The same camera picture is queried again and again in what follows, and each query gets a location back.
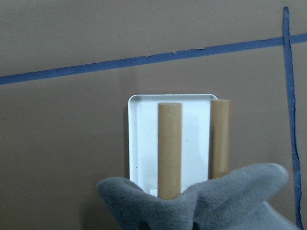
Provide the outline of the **right wooden dowel rod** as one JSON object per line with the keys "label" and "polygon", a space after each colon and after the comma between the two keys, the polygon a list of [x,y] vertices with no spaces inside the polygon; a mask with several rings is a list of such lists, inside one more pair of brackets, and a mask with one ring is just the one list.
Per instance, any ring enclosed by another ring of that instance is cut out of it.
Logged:
{"label": "right wooden dowel rod", "polygon": [[211,101],[209,179],[229,172],[231,112],[232,101]]}

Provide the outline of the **dark grey cloth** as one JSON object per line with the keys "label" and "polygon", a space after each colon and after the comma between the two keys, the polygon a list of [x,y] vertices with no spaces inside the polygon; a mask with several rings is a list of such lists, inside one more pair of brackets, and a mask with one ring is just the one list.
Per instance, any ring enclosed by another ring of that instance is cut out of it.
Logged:
{"label": "dark grey cloth", "polygon": [[173,200],[123,177],[101,180],[97,189],[123,230],[295,230],[268,203],[287,181],[283,166],[258,163],[192,185]]}

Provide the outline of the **wooden dowel rod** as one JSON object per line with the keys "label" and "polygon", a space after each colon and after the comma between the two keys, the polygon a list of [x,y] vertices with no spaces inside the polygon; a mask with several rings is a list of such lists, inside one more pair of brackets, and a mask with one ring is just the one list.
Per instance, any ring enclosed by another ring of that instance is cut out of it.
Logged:
{"label": "wooden dowel rod", "polygon": [[158,104],[158,197],[181,193],[182,104]]}
{"label": "wooden dowel rod", "polygon": [[232,101],[211,101],[209,179],[229,172],[231,112]]}

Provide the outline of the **left wooden dowel rod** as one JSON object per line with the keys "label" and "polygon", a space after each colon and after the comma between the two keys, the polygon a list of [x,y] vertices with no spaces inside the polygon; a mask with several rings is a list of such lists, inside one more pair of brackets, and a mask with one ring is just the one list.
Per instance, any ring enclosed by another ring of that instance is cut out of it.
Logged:
{"label": "left wooden dowel rod", "polygon": [[158,104],[158,197],[181,193],[182,104]]}

